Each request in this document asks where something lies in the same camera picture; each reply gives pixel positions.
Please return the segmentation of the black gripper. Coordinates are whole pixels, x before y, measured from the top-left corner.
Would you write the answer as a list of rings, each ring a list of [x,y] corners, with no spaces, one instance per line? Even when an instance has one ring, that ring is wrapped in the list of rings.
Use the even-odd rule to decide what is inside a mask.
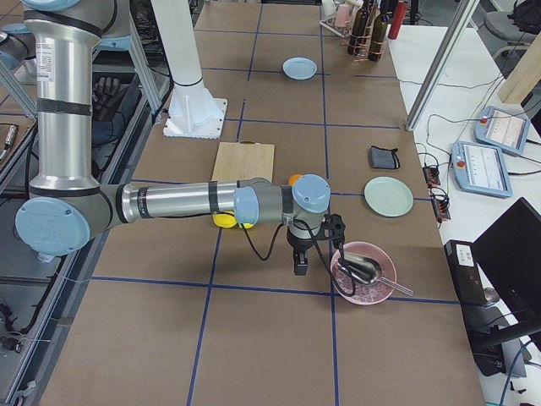
[[[293,248],[294,275],[305,276],[309,268],[309,260],[306,253],[314,245],[312,239],[301,239],[291,231],[287,231],[287,242]]]

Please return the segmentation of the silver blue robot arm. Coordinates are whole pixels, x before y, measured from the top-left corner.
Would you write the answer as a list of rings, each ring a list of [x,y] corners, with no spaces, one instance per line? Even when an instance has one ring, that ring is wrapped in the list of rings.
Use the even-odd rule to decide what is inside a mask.
[[[252,178],[164,187],[103,185],[92,176],[92,53],[126,26],[127,2],[28,1],[24,19],[36,39],[40,157],[14,221],[27,245],[62,256],[139,219],[226,214],[240,225],[286,226],[294,271],[307,271],[307,250],[331,236],[331,189],[320,176],[291,186]]]

